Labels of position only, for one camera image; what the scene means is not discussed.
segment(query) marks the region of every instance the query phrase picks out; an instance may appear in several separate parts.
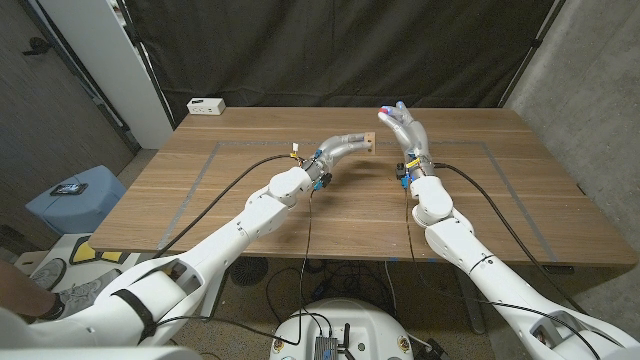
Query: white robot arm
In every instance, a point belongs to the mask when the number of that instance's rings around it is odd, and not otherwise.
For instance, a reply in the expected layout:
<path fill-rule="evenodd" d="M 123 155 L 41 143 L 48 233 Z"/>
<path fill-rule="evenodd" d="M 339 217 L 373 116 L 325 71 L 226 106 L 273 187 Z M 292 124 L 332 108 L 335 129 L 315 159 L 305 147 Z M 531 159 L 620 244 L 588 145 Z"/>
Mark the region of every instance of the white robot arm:
<path fill-rule="evenodd" d="M 496 310 L 533 358 L 631 359 L 640 354 L 640 343 L 631 336 L 604 321 L 549 301 L 482 245 L 471 223 L 453 207 L 451 197 L 435 176 L 426 132 L 402 102 L 396 107 L 381 108 L 378 117 L 393 129 L 401 144 L 408 165 L 403 184 L 412 180 L 411 196 L 419 201 L 412 215 L 425 228 L 427 243 L 469 275 L 486 298 L 495 303 Z M 569 325 L 585 341 L 545 315 Z"/>
<path fill-rule="evenodd" d="M 187 321 L 207 293 L 215 293 L 225 269 L 253 241 L 275 231 L 297 196 L 328 184 L 345 155 L 371 144 L 364 134 L 334 136 L 300 167 L 275 175 L 249 197 L 244 210 L 191 250 L 129 269 L 98 296 L 93 306 L 67 318 L 27 326 L 0 309 L 0 349 L 161 345 Z M 207 295 L 205 302 L 215 296 Z"/>

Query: blue container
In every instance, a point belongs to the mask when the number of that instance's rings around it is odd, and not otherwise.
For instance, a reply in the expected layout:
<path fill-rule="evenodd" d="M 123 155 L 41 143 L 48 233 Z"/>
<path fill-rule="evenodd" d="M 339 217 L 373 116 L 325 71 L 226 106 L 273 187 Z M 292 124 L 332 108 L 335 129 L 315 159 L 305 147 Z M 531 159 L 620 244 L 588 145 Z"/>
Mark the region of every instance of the blue container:
<path fill-rule="evenodd" d="M 88 184 L 79 195 L 53 196 L 59 184 Z M 94 232 L 126 189 L 105 166 L 96 166 L 56 184 L 26 208 L 60 235 Z"/>

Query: wooden table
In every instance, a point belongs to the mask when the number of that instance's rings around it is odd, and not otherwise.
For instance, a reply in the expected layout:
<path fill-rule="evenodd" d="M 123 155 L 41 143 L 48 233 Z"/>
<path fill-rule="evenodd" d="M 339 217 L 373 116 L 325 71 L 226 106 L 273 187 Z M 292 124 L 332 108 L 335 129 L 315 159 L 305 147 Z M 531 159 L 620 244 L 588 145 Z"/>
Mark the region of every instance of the wooden table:
<path fill-rule="evenodd" d="M 637 256 L 598 208 L 513 111 L 412 109 L 427 130 L 434 161 L 454 165 L 484 187 L 531 252 L 555 265 L 632 265 Z M 312 258 L 410 260 L 405 194 L 395 179 L 400 147 L 372 108 L 227 108 L 221 116 L 189 115 L 90 239 L 98 250 L 152 252 L 191 222 L 249 165 L 286 154 L 291 142 L 307 157 L 333 135 L 375 131 L 375 155 L 340 161 L 331 185 L 313 197 Z M 190 249 L 237 215 L 247 197 L 295 166 L 264 164 L 238 183 L 173 248 Z M 505 262 L 529 260 L 489 204 L 463 178 L 436 170 L 477 237 Z M 303 257 L 308 202 L 283 226 L 253 243 L 249 256 Z M 424 231 L 411 223 L 416 257 L 440 261 Z"/>

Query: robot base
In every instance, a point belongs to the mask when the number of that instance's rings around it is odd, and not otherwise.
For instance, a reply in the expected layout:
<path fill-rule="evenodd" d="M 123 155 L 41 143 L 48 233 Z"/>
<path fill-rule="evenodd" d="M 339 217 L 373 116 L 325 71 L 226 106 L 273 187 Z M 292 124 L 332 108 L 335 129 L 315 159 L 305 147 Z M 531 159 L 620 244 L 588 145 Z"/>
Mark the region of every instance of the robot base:
<path fill-rule="evenodd" d="M 334 344 L 343 344 L 345 328 L 349 328 L 347 349 L 354 359 L 413 359 L 409 337 L 402 325 L 371 304 L 354 299 L 332 298 L 314 302 L 306 308 L 310 313 L 322 314 L 329 319 L 333 327 L 332 338 L 336 339 Z M 326 339 L 329 335 L 329 325 L 318 316 L 316 319 L 322 326 L 325 336 L 325 339 L 320 342 L 331 342 Z M 298 317 L 289 318 L 278 327 L 275 335 L 295 342 L 298 339 L 298 321 Z M 300 344 L 293 346 L 274 340 L 271 344 L 269 359 L 349 359 L 344 353 L 316 354 L 316 337 L 319 336 L 320 330 L 315 321 L 311 316 L 303 316 Z"/>

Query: power strip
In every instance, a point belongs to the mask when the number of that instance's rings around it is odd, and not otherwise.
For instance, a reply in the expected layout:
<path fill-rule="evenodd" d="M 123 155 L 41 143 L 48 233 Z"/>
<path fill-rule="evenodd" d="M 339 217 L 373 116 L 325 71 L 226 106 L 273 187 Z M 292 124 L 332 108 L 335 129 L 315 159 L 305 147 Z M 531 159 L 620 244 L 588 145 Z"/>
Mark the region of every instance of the power strip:
<path fill-rule="evenodd" d="M 193 98 L 187 104 L 189 114 L 194 115 L 220 115 L 225 107 L 220 98 Z"/>

